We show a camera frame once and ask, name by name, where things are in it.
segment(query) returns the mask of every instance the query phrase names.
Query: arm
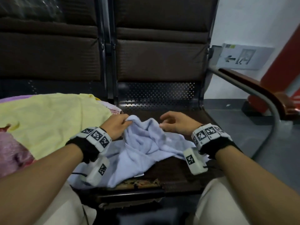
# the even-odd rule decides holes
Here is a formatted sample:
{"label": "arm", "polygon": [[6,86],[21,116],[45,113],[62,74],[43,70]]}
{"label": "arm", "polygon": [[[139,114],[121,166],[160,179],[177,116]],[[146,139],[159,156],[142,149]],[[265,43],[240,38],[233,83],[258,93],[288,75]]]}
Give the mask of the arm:
{"label": "arm", "polygon": [[[131,124],[128,115],[112,115],[101,125],[117,139]],[[0,224],[33,224],[51,204],[67,178],[82,161],[75,144],[66,145],[29,167],[0,179]]]}
{"label": "arm", "polygon": [[[201,123],[183,113],[167,112],[160,127],[191,135]],[[215,158],[253,224],[300,224],[300,196],[233,146]]]}

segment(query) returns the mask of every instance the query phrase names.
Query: wall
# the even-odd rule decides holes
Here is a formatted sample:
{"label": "wall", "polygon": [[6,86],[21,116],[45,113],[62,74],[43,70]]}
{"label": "wall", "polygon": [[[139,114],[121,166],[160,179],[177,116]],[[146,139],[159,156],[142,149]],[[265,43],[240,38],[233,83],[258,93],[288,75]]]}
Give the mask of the wall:
{"label": "wall", "polygon": [[[300,23],[300,0],[219,0],[211,45],[274,47],[259,71],[238,70],[260,80]],[[213,75],[205,99],[245,99],[248,94]]]}

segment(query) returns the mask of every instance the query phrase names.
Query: yellow cloth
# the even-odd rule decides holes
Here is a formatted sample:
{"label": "yellow cloth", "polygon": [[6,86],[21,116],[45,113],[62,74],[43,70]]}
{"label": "yellow cloth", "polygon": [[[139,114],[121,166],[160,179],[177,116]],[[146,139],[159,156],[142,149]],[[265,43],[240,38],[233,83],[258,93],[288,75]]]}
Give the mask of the yellow cloth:
{"label": "yellow cloth", "polygon": [[0,127],[41,159],[66,144],[71,136],[100,126],[111,112],[91,94],[47,94],[0,104]]}

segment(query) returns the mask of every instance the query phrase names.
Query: light blue cloth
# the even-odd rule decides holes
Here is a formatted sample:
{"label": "light blue cloth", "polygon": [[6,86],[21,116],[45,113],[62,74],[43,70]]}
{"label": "light blue cloth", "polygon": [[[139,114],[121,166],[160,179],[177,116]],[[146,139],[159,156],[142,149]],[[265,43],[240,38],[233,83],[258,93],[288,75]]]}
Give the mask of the light blue cloth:
{"label": "light blue cloth", "polygon": [[[105,171],[100,187],[115,187],[117,184],[147,171],[156,162],[174,156],[184,159],[183,151],[195,147],[178,133],[164,132],[153,118],[141,122],[131,115],[127,121],[133,121],[124,132],[124,139],[110,144],[106,157],[110,166]],[[85,163],[81,163],[74,172],[84,172]],[[76,188],[83,188],[72,175],[68,179]]]}

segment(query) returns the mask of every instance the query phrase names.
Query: person's leg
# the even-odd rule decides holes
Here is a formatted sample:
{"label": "person's leg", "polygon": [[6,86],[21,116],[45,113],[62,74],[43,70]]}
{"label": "person's leg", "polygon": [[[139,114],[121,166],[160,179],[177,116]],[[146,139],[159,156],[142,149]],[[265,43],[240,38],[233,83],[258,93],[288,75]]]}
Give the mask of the person's leg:
{"label": "person's leg", "polygon": [[193,218],[186,225],[249,225],[226,177],[213,179],[205,187]]}

